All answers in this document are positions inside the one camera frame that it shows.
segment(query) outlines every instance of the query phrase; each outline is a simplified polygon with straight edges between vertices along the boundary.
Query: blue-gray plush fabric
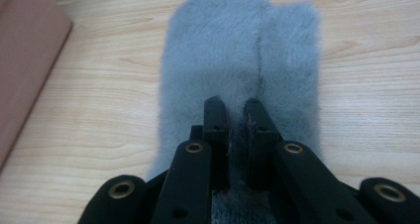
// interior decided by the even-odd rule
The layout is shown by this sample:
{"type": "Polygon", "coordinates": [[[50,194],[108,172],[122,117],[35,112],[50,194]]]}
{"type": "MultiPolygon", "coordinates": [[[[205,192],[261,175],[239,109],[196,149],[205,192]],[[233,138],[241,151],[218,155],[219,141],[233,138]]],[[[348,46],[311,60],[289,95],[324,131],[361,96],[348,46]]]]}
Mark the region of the blue-gray plush fabric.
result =
{"type": "Polygon", "coordinates": [[[245,102],[258,98],[283,138],[316,151],[318,16],[310,3],[188,0],[170,19],[160,71],[159,149],[148,178],[168,169],[176,147],[201,125],[218,95],[231,129],[227,193],[213,196],[212,223],[275,223],[266,193],[245,184],[245,102]]]}

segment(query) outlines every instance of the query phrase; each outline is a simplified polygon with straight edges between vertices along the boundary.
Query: gray cloth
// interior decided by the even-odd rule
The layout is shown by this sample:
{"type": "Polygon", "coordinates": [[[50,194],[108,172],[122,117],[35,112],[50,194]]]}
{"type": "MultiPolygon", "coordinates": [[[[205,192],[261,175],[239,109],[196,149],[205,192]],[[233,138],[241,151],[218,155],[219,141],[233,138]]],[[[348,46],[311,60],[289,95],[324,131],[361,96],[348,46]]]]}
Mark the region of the gray cloth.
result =
{"type": "Polygon", "coordinates": [[[207,98],[221,97],[232,130],[231,188],[213,196],[212,223],[275,223],[266,193],[245,185],[245,102],[258,98],[286,140],[317,152],[319,19],[308,2],[188,0],[170,19],[160,71],[159,149],[148,178],[169,168],[207,98]]]}

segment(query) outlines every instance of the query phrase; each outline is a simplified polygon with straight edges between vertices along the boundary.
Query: gray towel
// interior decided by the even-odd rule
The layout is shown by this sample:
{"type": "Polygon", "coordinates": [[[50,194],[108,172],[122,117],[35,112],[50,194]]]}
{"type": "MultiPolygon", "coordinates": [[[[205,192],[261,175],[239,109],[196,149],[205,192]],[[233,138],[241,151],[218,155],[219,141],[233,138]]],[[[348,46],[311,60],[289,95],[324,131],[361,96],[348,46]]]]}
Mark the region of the gray towel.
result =
{"type": "Polygon", "coordinates": [[[281,135],[317,153],[319,19],[308,2],[188,0],[170,19],[160,71],[159,149],[148,178],[169,168],[176,147],[202,124],[218,95],[231,135],[227,193],[213,196],[212,223],[275,223],[266,193],[245,184],[245,102],[258,98],[281,135]]]}

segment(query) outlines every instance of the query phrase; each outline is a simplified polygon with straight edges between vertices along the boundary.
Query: wooden table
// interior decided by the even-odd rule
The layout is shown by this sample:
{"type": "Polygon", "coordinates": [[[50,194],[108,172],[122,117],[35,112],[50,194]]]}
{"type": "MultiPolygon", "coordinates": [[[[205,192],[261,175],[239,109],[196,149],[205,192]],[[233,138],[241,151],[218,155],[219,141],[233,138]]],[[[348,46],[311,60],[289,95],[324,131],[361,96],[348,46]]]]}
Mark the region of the wooden table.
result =
{"type": "MultiPolygon", "coordinates": [[[[56,0],[74,28],[1,172],[0,223],[75,223],[104,181],[146,173],[183,1],[56,0]]],[[[420,195],[420,0],[313,1],[325,164],[355,187],[384,176],[420,195]]]]}

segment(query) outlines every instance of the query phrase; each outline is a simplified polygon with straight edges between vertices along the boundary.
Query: tabletop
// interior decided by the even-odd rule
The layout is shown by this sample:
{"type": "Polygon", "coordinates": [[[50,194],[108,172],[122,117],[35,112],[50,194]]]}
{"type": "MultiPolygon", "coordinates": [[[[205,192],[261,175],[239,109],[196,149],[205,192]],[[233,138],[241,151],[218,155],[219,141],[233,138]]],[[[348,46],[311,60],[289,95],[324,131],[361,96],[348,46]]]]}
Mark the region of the tabletop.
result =
{"type": "MultiPolygon", "coordinates": [[[[76,223],[158,147],[159,60],[185,0],[55,1],[73,30],[1,171],[0,223],[76,223]]],[[[351,186],[383,176],[420,195],[420,0],[311,1],[323,162],[351,186]]]]}

